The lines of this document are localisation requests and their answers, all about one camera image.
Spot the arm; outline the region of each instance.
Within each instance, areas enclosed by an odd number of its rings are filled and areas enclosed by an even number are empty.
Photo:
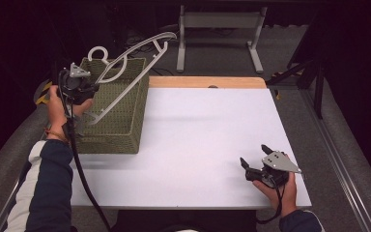
[[[29,155],[31,168],[16,195],[6,231],[71,230],[73,154],[62,130],[67,120],[56,91],[57,86],[50,87],[47,104],[50,133],[47,140],[35,144]],[[92,103],[87,100],[74,105],[74,113],[81,116]]]
[[[260,181],[254,181],[253,185],[263,192],[270,200],[272,207],[276,210],[279,204],[275,189],[269,188]],[[281,220],[279,229],[290,232],[321,232],[324,231],[318,218],[311,212],[298,210],[297,207],[297,184],[295,174],[289,173],[288,183],[285,184],[284,195],[282,196]]]

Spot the wire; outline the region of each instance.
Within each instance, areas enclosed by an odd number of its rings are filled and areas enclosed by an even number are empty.
[[[221,37],[228,37],[230,36],[231,34],[233,34],[235,31],[234,28],[231,28],[231,29],[214,29],[214,30],[210,30],[211,33],[214,33],[214,34],[217,34]]]
[[[80,163],[80,158],[79,158],[79,155],[77,153],[77,148],[76,148],[76,140],[75,140],[75,132],[74,132],[74,119],[72,117],[73,107],[71,107],[71,113],[69,113],[68,107],[67,107],[68,99],[65,100],[64,95],[63,95],[63,91],[62,91],[62,82],[61,82],[61,76],[63,76],[62,73],[67,74],[68,72],[67,71],[59,72],[59,83],[58,83],[59,87],[58,87],[58,90],[59,90],[59,93],[60,93],[60,97],[61,97],[60,99],[62,101],[62,105],[63,105],[63,108],[65,110],[65,114],[66,114],[66,118],[67,118],[66,126],[67,126],[69,139],[71,140],[71,150],[73,152],[73,157],[74,157],[74,162],[76,163],[77,172],[79,173],[80,180],[81,180],[82,185],[83,185],[83,187],[86,191],[87,196],[89,197],[89,199],[92,202],[95,209],[98,211],[98,213],[101,217],[101,220],[103,221],[104,225],[107,228],[107,231],[110,231],[111,230],[110,224],[108,223],[101,207],[99,206],[98,202],[96,201],[95,197],[93,196],[92,192],[90,191],[89,185],[87,184],[87,180],[86,180],[86,177],[85,177],[84,172],[83,172],[82,165]]]
[[[131,38],[128,38],[128,41],[125,43],[125,49],[130,49],[131,47],[143,42],[144,40],[146,39],[143,39],[143,37],[141,36],[132,36],[132,38],[138,38],[138,40],[134,40],[134,41],[131,41]],[[157,41],[159,44],[164,44],[165,42],[174,42],[176,41],[175,39],[173,38],[166,38],[166,39],[162,39],[160,41]],[[155,51],[156,50],[156,46],[152,43],[147,43],[147,44],[144,44],[142,45],[141,47],[135,49],[131,55],[136,55],[140,52],[143,52],[143,53],[149,53],[149,52],[152,52],[152,51]]]
[[[170,71],[167,70],[167,69],[162,69],[162,68],[152,68],[152,71],[156,72],[156,73],[159,74],[159,75],[163,75],[162,73],[158,72],[157,70],[160,70],[160,71],[166,71],[166,72],[170,73],[171,75],[174,75],[172,72],[170,72]]]
[[[260,224],[266,224],[266,223],[274,220],[275,218],[278,218],[281,215],[281,211],[282,211],[282,196],[281,196],[281,193],[279,192],[278,186],[275,183],[275,180],[273,178],[271,178],[271,181],[272,181],[273,186],[275,187],[276,195],[278,196],[278,202],[279,202],[278,203],[278,207],[276,208],[275,215],[273,217],[269,218],[269,219],[261,220],[261,219],[258,219],[255,216],[255,221],[257,221]]]

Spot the sleeve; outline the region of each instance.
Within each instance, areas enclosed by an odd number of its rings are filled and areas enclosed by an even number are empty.
[[[325,232],[318,218],[310,211],[296,210],[279,221],[282,232]]]
[[[72,157],[71,148],[59,140],[35,144],[6,231],[71,230]]]

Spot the green box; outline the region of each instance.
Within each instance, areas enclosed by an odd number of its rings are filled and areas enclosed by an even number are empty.
[[[94,105],[90,112],[101,114],[131,84],[144,70],[146,59],[128,59],[128,64],[122,75],[109,83],[100,85],[95,94]],[[96,81],[105,69],[100,59],[82,60],[80,67],[91,72],[91,81]],[[118,73],[120,68],[109,71],[104,79]],[[137,154],[140,146],[143,128],[144,110],[147,92],[149,90],[149,75],[146,73],[141,80],[96,124],[88,125],[94,118],[83,116],[84,136],[76,138],[77,151],[80,154]]]

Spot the metal frame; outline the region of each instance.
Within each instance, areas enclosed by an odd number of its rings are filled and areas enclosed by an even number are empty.
[[[257,73],[263,73],[257,52],[257,43],[265,20],[267,8],[262,8],[259,13],[204,13],[186,12],[185,6],[180,8],[180,44],[177,57],[177,72],[185,70],[186,57],[186,28],[255,28],[252,41],[248,41],[248,50]]]

